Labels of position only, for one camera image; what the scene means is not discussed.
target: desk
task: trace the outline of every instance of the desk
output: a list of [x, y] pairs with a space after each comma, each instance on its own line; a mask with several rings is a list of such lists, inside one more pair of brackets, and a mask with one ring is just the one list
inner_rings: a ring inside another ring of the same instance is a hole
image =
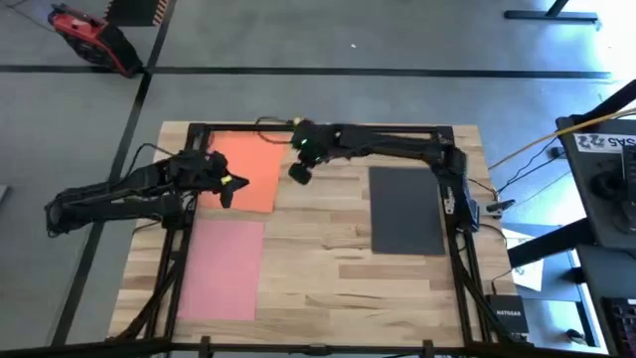
[[[158, 145], [172, 152], [182, 149], [188, 125], [164, 122]], [[457, 146], [468, 154], [469, 177], [490, 186], [477, 126], [453, 126], [453, 131]], [[155, 160], [161, 158], [164, 155], [156, 153]], [[373, 255], [370, 250], [368, 167], [425, 165], [375, 155], [351, 162], [339, 159], [315, 168], [311, 183], [300, 186], [287, 176], [294, 161], [295, 153], [289, 150], [281, 164], [273, 213], [196, 212], [200, 218], [265, 223], [256, 321], [177, 318], [173, 341], [199, 342], [209, 335], [215, 343], [417, 347], [430, 339], [436, 347], [463, 346], [449, 255]], [[470, 185], [474, 198], [492, 200], [487, 190]], [[481, 220], [499, 227], [492, 219]], [[484, 228], [474, 242], [484, 282], [510, 269], [498, 233]], [[163, 244], [164, 232], [158, 227], [134, 236], [110, 335], [121, 332], [150, 297]], [[483, 285], [488, 292], [490, 284]], [[498, 279], [497, 288], [515, 294], [511, 275]], [[479, 337], [470, 296], [468, 303], [473, 336]], [[159, 333], [164, 316], [160, 314]]]
[[636, 272], [636, 260], [622, 251], [586, 245], [578, 246], [576, 252], [598, 317], [598, 324], [605, 337], [607, 350], [610, 354], [618, 354], [601, 298], [636, 298], [636, 285], [632, 284], [634, 272]]
[[[556, 120], [558, 129], [574, 125], [571, 117]], [[636, 121], [613, 119], [597, 126], [598, 133], [634, 134]], [[513, 267], [519, 267], [546, 256], [574, 249], [577, 245], [600, 245], [613, 249], [636, 249], [636, 237], [616, 229], [612, 224], [612, 202], [600, 199], [590, 190], [591, 178], [601, 171], [621, 167], [620, 154], [580, 152], [572, 133], [563, 135], [561, 143], [572, 170], [586, 218], [571, 223], [552, 233], [510, 249]]]

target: gray floor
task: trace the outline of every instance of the gray floor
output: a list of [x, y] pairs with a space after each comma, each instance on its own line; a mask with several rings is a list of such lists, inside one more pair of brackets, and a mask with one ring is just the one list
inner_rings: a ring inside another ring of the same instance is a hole
[[[99, 14], [107, 1], [68, 2]], [[607, 14], [602, 26], [508, 22], [501, 17], [505, 9], [546, 8], [549, 2], [180, 0], [159, 65], [625, 74], [623, 65], [633, 64], [636, 56], [611, 36], [622, 19], [613, 7], [599, 9]], [[46, 24], [49, 3], [28, 0], [18, 8]], [[599, 6], [597, 1], [573, 1], [570, 7]], [[157, 29], [123, 30], [146, 61]], [[0, 46], [0, 65], [84, 65], [59, 36], [2, 7]], [[477, 124], [492, 164], [554, 131], [556, 117], [597, 105], [620, 86], [620, 79], [627, 77], [591, 81], [156, 75], [132, 147], [155, 141], [164, 120], [305, 115], [323, 122]], [[87, 230], [47, 238], [43, 207], [65, 188], [106, 178], [138, 85], [139, 78], [117, 75], [0, 74], [0, 183], [12, 188], [0, 205], [0, 349], [50, 341]], [[493, 170], [495, 185], [505, 184], [532, 154]], [[150, 156], [143, 153], [140, 163]], [[507, 189], [504, 197], [520, 204], [506, 213], [505, 220], [562, 225], [582, 216], [566, 172], [566, 163], [555, 162]], [[105, 336], [131, 230], [132, 223], [106, 226], [71, 342]]]

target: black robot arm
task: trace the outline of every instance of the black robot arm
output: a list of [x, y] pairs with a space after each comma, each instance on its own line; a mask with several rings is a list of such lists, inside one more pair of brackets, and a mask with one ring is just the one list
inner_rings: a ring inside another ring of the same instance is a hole
[[380, 154], [421, 160], [447, 189], [442, 192], [446, 214], [455, 215], [459, 229], [478, 230], [478, 206], [468, 190], [466, 154], [453, 144], [379, 134], [362, 125], [315, 124], [308, 119], [294, 123], [291, 144], [298, 150], [298, 162], [292, 164], [289, 175], [301, 184], [311, 180], [311, 168], [335, 158]]
[[228, 208], [234, 191], [247, 179], [228, 171], [228, 160], [219, 153], [181, 151], [138, 168], [116, 182], [70, 188], [45, 207], [49, 236], [55, 237], [92, 222], [154, 219], [164, 227], [179, 225], [183, 197], [202, 191], [221, 194]]

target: table leg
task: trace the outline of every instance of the table leg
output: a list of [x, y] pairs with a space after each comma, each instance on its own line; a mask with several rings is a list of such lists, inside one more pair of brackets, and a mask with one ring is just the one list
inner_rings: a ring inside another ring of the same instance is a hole
[[595, 22], [598, 20], [596, 13], [585, 12], [561, 12], [569, 0], [556, 0], [548, 12], [508, 10], [504, 12], [506, 19], [523, 20], [553, 20], [553, 21], [574, 21], [574, 22]]
[[510, 266], [518, 268], [550, 255], [574, 249], [579, 244], [594, 243], [587, 218], [568, 224], [549, 234], [508, 250]]

